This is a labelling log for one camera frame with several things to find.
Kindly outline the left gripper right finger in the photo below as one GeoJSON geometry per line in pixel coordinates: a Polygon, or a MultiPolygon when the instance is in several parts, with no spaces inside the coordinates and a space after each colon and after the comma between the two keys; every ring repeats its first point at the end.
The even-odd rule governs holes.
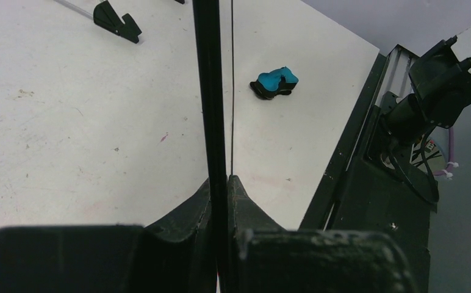
{"type": "Polygon", "coordinates": [[[404,254],[386,234],[278,225],[228,178],[228,292],[417,292],[404,254]]]}

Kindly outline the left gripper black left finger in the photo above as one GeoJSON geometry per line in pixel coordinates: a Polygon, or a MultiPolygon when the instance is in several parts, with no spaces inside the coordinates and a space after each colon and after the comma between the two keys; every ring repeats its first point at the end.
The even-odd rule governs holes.
{"type": "Polygon", "coordinates": [[[0,229],[0,292],[215,292],[209,183],[148,226],[0,229]]]}

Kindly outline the black framed whiteboard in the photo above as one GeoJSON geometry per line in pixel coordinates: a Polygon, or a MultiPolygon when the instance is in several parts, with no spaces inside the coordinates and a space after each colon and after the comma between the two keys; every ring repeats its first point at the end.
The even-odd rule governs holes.
{"type": "Polygon", "coordinates": [[[192,6],[216,262],[220,281],[224,282],[229,269],[229,236],[220,5],[218,1],[196,0],[192,6]]]}

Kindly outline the blue heart eraser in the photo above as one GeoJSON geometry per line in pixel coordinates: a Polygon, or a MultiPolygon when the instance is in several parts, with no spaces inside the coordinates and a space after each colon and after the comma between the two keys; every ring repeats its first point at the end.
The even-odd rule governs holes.
{"type": "Polygon", "coordinates": [[[271,100],[278,95],[290,95],[299,79],[288,67],[281,67],[268,73],[261,73],[250,88],[260,99],[271,100]]]}

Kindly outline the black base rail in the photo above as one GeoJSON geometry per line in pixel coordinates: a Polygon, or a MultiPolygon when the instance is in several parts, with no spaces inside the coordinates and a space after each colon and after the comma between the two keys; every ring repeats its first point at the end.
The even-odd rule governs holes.
{"type": "Polygon", "coordinates": [[[388,234],[406,255],[419,291],[427,292],[436,207],[383,164],[378,121],[410,93],[408,71],[416,59],[402,46],[377,55],[300,228],[388,234]]]}

